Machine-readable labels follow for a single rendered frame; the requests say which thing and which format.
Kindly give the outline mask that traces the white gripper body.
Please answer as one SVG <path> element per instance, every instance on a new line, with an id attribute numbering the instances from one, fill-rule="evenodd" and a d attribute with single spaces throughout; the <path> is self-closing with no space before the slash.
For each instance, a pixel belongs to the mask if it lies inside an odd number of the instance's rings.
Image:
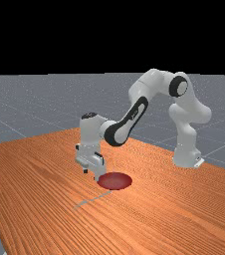
<path id="1" fill-rule="evenodd" d="M 105 173 L 105 159 L 101 155 L 101 146 L 97 144 L 76 144 L 76 163 L 83 169 L 86 167 L 94 175 Z"/>

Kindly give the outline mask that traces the red plate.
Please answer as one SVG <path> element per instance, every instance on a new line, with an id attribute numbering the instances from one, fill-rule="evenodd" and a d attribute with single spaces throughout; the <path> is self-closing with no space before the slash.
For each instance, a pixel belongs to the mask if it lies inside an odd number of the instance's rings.
<path id="1" fill-rule="evenodd" d="M 121 172 L 108 172 L 101 175 L 98 185 L 108 190 L 121 190 L 129 187 L 132 179 L 129 175 Z"/>

